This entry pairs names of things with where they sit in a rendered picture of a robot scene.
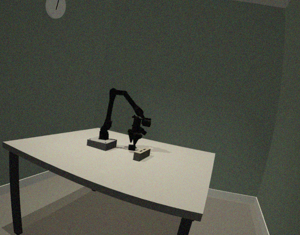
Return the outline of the black two-prong plug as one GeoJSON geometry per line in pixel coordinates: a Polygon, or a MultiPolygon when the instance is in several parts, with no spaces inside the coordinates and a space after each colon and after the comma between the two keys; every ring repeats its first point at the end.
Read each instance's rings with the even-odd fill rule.
{"type": "Polygon", "coordinates": [[[137,148],[135,145],[130,144],[128,149],[129,149],[129,150],[135,151],[135,148],[137,148]]]}

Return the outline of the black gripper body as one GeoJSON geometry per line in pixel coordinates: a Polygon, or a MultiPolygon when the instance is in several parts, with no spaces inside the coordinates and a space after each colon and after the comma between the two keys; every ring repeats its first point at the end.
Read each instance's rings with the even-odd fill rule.
{"type": "Polygon", "coordinates": [[[133,137],[135,138],[142,138],[142,134],[139,133],[140,125],[132,125],[132,129],[128,130],[129,134],[133,134],[133,137]]]}

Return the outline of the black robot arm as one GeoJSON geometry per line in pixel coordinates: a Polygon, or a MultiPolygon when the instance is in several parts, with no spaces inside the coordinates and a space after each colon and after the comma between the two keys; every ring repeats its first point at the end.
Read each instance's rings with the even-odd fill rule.
{"type": "MultiPolygon", "coordinates": [[[[107,116],[105,119],[105,122],[103,124],[103,126],[100,128],[100,132],[99,132],[99,140],[107,140],[109,139],[109,131],[110,127],[112,126],[112,121],[111,121],[111,113],[112,113],[112,108],[113,108],[113,103],[114,103],[114,99],[116,95],[123,95],[126,100],[130,103],[130,105],[133,107],[136,115],[138,116],[132,116],[132,118],[134,118],[134,122],[133,124],[135,125],[140,125],[142,124],[143,126],[146,127],[150,127],[151,125],[151,118],[146,118],[143,115],[143,110],[131,99],[131,97],[128,95],[128,93],[126,91],[120,91],[120,90],[116,90],[116,88],[112,88],[110,89],[110,101],[109,101],[109,106],[108,106],[108,110],[107,110],[107,116]],[[141,117],[141,118],[139,118],[141,117]],[[142,120],[142,122],[141,122],[142,120]]],[[[144,131],[144,129],[141,127],[139,129],[139,133],[142,133],[143,135],[145,135],[147,132],[144,131]]]]}

